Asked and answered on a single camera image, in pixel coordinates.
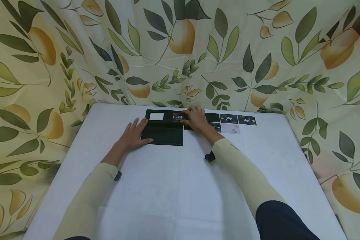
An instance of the black card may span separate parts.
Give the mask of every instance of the black card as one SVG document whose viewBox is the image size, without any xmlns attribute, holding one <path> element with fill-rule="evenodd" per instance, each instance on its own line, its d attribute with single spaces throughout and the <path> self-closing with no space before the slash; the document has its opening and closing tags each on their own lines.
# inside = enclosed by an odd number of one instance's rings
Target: black card
<svg viewBox="0 0 360 240">
<path fill-rule="evenodd" d="M 246 125 L 257 125 L 256 120 L 252 116 L 241 116 L 239 115 L 239 123 L 246 124 Z"/>
<path fill-rule="evenodd" d="M 237 121 L 237 115 L 233 114 L 220 114 L 220 121 L 225 123 L 239 123 Z"/>
<path fill-rule="evenodd" d="M 218 132 L 221 132 L 221 125 L 219 122 L 209 122 L 209 124 Z"/>
<path fill-rule="evenodd" d="M 207 122 L 220 122 L 218 113 L 205 113 L 204 115 Z"/>
<path fill-rule="evenodd" d="M 180 122 L 183 119 L 188 119 L 188 115 L 184 113 L 173 113 L 173 121 Z"/>
</svg>

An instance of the finger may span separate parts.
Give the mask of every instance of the finger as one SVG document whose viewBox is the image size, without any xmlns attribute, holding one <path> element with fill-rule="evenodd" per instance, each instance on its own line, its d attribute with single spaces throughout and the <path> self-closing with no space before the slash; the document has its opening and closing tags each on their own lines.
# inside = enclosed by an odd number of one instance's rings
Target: finger
<svg viewBox="0 0 360 240">
<path fill-rule="evenodd" d="M 132 123 L 131 130 L 135 129 L 137 122 L 139 121 L 139 118 L 136 118 L 135 121 Z"/>
<path fill-rule="evenodd" d="M 188 126 L 191 124 L 191 122 L 188 120 L 182 120 L 182 121 L 180 121 L 180 123 L 187 124 Z"/>
<path fill-rule="evenodd" d="M 139 141 L 139 146 L 141 145 L 145 145 L 145 144 L 149 144 L 150 142 L 153 142 L 154 140 L 152 138 L 147 138 L 147 139 L 141 139 Z"/>
<path fill-rule="evenodd" d="M 185 113 L 185 114 L 187 114 L 187 115 L 189 115 L 189 114 L 191 114 L 191 111 L 189 111 L 189 110 L 183 110 L 183 111 L 181 111 L 182 113 Z"/>
<path fill-rule="evenodd" d="M 138 124 L 137 129 L 143 131 L 144 128 L 145 128 L 145 126 L 147 126 L 147 123 L 148 123 L 148 119 L 143 118 L 143 119 L 141 120 L 141 122 Z"/>
<path fill-rule="evenodd" d="M 130 129 L 131 125 L 132 125 L 132 123 L 130 122 L 130 123 L 127 125 L 127 127 L 125 128 L 124 133 L 125 133 L 125 132 L 128 132 L 128 130 Z"/>
</svg>

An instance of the arm sleeve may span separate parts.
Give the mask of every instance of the arm sleeve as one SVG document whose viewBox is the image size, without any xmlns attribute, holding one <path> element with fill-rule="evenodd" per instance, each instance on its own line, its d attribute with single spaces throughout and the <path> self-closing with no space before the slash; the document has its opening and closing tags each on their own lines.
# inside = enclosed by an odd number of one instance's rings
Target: arm sleeve
<svg viewBox="0 0 360 240">
<path fill-rule="evenodd" d="M 228 139 L 223 138 L 215 142 L 212 151 L 217 162 L 223 165 L 235 179 L 254 218 L 256 210 L 264 202 L 276 200 L 285 203 L 260 169 Z"/>
<path fill-rule="evenodd" d="M 94 239 L 97 210 L 116 175 L 117 167 L 97 164 L 69 204 L 53 240 L 76 236 Z"/>
</svg>

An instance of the fabric backdrop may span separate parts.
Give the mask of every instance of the fabric backdrop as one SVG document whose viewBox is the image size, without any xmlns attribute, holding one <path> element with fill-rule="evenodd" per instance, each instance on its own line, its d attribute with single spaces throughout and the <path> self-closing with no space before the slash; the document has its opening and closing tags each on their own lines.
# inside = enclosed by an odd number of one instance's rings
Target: fabric backdrop
<svg viewBox="0 0 360 240">
<path fill-rule="evenodd" d="M 360 0 L 0 0 L 0 236 L 99 102 L 285 114 L 360 239 Z"/>
</svg>

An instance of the hand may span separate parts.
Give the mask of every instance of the hand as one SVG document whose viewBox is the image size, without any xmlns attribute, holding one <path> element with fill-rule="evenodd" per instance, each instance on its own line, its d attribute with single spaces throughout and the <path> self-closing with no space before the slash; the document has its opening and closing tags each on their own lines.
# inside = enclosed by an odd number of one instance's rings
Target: hand
<svg viewBox="0 0 360 240">
<path fill-rule="evenodd" d="M 126 151 L 130 151 L 141 145 L 148 144 L 153 141 L 153 139 L 140 139 L 141 133 L 147 126 L 148 119 L 143 118 L 139 124 L 137 122 L 139 118 L 136 118 L 133 123 L 129 123 L 120 137 L 119 141 L 116 142 L 120 144 Z"/>
<path fill-rule="evenodd" d="M 138 118 L 133 123 L 129 123 L 124 133 L 120 137 L 108 154 L 104 157 L 101 162 L 105 162 L 110 165 L 119 166 L 124 154 L 127 151 L 140 147 L 141 145 L 153 142 L 153 139 L 140 139 L 141 132 L 147 126 L 148 119 L 143 118 L 142 121 L 137 125 Z"/>
<path fill-rule="evenodd" d="M 190 121 L 182 120 L 180 122 L 187 124 L 194 131 L 202 132 L 205 129 L 212 128 L 205 119 L 204 109 L 201 109 L 200 106 L 191 106 L 187 110 L 183 110 L 182 113 L 187 114 L 190 118 Z"/>
</svg>

